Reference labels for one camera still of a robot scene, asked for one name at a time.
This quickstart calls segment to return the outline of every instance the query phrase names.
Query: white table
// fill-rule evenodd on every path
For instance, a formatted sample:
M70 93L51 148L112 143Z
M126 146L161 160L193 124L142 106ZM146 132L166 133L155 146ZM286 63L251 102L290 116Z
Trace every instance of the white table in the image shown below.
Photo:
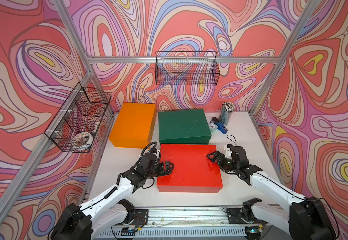
M210 122L213 116L219 113L205 113ZM152 141L159 144L158 117L155 123ZM232 113L227 126L228 134L235 136L237 146L246 150L250 164L262 168L269 176L279 181L277 173L270 161L265 148L258 136L248 113ZM209 144L216 145L217 150L224 153L224 145L231 143L226 135L220 131L212 133ZM98 172L91 189L90 199L102 193L115 184L120 172L130 169L135 164L142 149L114 147L108 141ZM238 176L228 175L221 171L223 188L218 193L177 193L159 192L156 184L149 189L138 189L127 200L136 207L188 207L188 206L228 206L241 205L244 201L254 197L262 199L267 204L276 204L261 191L247 185ZM151 185L152 180L147 180L145 186Z

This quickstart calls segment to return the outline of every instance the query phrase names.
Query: red box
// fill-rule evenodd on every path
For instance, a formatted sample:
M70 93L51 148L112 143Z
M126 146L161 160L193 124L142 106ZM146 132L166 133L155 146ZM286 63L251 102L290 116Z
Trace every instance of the red box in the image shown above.
M160 161L172 162L174 170L170 175L158 177L158 190L217 193L223 187L221 172L206 157L216 150L215 145L162 144Z

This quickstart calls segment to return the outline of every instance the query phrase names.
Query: vent grille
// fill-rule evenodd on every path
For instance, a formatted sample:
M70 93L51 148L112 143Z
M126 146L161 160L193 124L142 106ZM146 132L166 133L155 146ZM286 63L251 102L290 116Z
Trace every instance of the vent grille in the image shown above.
M132 234L120 234L121 229L114 229L117 238L130 238ZM245 227L165 227L165 228L142 228L136 232L135 238L148 237L244 237L246 236ZM98 238L114 238L110 230L104 231Z

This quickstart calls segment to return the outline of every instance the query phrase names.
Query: pencil holder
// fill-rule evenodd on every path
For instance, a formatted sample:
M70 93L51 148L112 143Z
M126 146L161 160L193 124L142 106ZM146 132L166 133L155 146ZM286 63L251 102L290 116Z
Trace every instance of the pencil holder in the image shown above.
M221 123L224 126L227 126L227 124L229 123L229 119L230 119L231 113L234 111L234 109L235 109L234 103L224 102L222 104L219 120L221 121Z

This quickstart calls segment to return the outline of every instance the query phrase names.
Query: blue stapler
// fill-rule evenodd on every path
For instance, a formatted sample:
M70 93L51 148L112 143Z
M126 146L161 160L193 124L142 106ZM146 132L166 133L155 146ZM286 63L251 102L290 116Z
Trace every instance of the blue stapler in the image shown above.
M215 125L217 125L218 130L221 131L223 134L227 133L227 128L218 120L218 118L213 117L211 118L210 122L213 122Z

